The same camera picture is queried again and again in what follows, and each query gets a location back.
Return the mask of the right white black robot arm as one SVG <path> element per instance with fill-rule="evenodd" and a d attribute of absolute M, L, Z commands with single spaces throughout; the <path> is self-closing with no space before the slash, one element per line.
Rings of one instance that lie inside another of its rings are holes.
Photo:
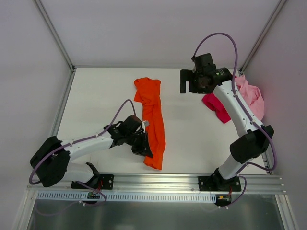
<path fill-rule="evenodd" d="M 199 179 L 201 191 L 240 191 L 238 173 L 253 159 L 263 154 L 274 134 L 272 126 L 264 126 L 252 113 L 237 88 L 228 68 L 217 68 L 210 53 L 193 56 L 194 69 L 180 71 L 180 93 L 213 93 L 233 121 L 238 139 L 229 149 L 230 155 L 207 179 Z"/>

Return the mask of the orange t shirt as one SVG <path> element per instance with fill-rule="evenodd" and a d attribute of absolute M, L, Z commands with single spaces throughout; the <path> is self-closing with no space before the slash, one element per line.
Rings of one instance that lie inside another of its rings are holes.
<path fill-rule="evenodd" d="M 165 127 L 161 105 L 161 81 L 148 77 L 134 81 L 136 94 L 134 101 L 142 104 L 142 119 L 148 121 L 146 127 L 148 142 L 153 157 L 146 157 L 143 163 L 157 170 L 162 170 L 166 147 Z"/>

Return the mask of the magenta t shirt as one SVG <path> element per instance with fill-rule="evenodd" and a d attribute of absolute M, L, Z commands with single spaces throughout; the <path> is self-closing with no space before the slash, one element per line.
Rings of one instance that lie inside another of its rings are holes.
<path fill-rule="evenodd" d="M 228 112 L 225 107 L 222 105 L 220 100 L 213 94 L 206 94 L 202 98 L 202 102 L 207 106 L 211 111 L 215 112 L 216 117 L 222 122 L 227 123 L 231 120 Z"/>

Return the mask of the light pink t shirt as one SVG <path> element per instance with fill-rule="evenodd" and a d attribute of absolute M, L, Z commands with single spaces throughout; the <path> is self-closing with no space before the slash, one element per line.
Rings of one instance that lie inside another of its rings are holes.
<path fill-rule="evenodd" d="M 257 119 L 264 117 L 264 99 L 257 86 L 250 85 L 245 75 L 235 77 L 236 86 Z"/>

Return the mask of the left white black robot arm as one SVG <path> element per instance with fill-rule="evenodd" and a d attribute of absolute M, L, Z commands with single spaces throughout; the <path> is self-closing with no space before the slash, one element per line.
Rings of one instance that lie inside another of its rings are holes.
<path fill-rule="evenodd" d="M 74 160 L 99 150 L 127 144 L 135 155 L 153 158 L 146 127 L 148 121 L 141 121 L 130 115 L 124 121 L 107 125 L 103 131 L 79 140 L 62 141 L 49 137 L 30 160 L 38 184 L 52 187 L 61 181 L 71 181 L 72 189 L 111 189 L 112 180 L 102 175 L 91 163 L 75 163 Z"/>

